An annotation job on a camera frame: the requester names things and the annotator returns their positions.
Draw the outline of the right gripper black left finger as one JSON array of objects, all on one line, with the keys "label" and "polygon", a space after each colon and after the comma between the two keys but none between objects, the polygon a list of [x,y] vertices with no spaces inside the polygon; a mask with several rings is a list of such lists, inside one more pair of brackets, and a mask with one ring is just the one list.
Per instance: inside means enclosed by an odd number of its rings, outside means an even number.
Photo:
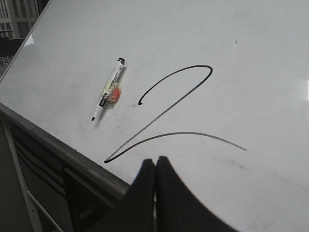
[{"label": "right gripper black left finger", "polygon": [[118,205],[100,223],[98,232],[152,232],[154,229],[155,165],[145,159]]}]

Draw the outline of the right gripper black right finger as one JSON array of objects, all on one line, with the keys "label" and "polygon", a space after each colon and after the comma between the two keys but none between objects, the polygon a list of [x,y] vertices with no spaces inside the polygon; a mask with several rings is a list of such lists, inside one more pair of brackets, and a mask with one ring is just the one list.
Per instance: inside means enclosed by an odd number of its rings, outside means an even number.
[{"label": "right gripper black right finger", "polygon": [[236,231],[195,197],[164,156],[156,163],[155,190],[159,232]]}]

